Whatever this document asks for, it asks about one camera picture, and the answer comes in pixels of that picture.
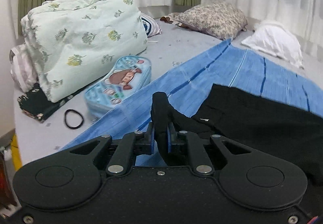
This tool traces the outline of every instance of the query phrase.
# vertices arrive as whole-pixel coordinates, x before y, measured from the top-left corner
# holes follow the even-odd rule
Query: black hair tie
[[[78,126],[75,126],[75,127],[68,125],[68,124],[67,124],[66,117],[67,117],[67,114],[68,114],[69,112],[72,112],[72,113],[75,113],[75,114],[79,115],[79,116],[82,118],[82,122],[81,122],[81,124],[79,124]],[[74,110],[74,109],[68,109],[68,110],[66,110],[66,111],[65,111],[65,114],[64,114],[64,123],[65,123],[65,125],[66,125],[69,129],[78,129],[78,128],[80,128],[80,127],[83,125],[83,123],[84,123],[84,117],[82,116],[82,114],[81,114],[81,113],[77,112],[76,110]]]

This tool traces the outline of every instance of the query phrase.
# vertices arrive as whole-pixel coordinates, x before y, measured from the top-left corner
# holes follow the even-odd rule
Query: gray bed sheet
[[[221,41],[215,37],[202,33],[189,31],[158,21],[163,33],[149,38],[148,48],[140,55],[149,58],[152,63],[151,79],[163,75],[169,69],[177,66],[210,47],[219,44]],[[241,45],[241,41],[252,35],[251,31],[241,32],[232,44],[239,48],[246,48]],[[304,55],[305,69],[297,69],[289,63],[258,52],[269,60],[284,66],[299,75],[313,80],[323,89],[323,63],[318,62],[313,57]],[[44,156],[57,152],[61,147],[73,140],[85,131],[94,121],[94,117],[88,112],[84,101],[84,93],[75,96],[63,107],[56,111],[49,119],[40,124],[22,113],[17,103],[17,98],[22,92],[15,88],[14,91],[14,114],[16,135],[20,150],[22,164],[27,164]],[[84,124],[81,128],[71,130],[64,124],[64,112],[67,109],[75,109],[84,116]],[[72,126],[80,123],[77,115],[70,113],[67,118]]]

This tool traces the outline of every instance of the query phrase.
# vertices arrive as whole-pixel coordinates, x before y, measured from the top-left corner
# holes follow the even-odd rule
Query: blue striped blanket
[[[145,131],[151,121],[152,94],[158,91],[166,92],[170,104],[191,117],[209,95],[213,84],[236,87],[323,116],[323,91],[316,84],[251,50],[236,48],[227,40],[169,70],[124,100],[64,148],[103,134],[118,139],[129,132]],[[155,150],[153,156],[138,156],[136,164],[159,166],[164,162]]]

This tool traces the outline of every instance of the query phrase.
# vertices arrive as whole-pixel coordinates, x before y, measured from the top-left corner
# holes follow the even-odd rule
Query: white wall
[[[10,0],[0,0],[0,136],[14,125],[13,81],[10,75],[9,51],[16,46],[11,19]]]

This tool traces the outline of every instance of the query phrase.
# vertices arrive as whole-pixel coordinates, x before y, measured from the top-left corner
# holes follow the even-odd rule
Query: blue pouch
[[[99,82],[85,91],[89,111],[101,118],[124,99],[148,85],[151,79],[151,62],[139,56],[124,56]]]

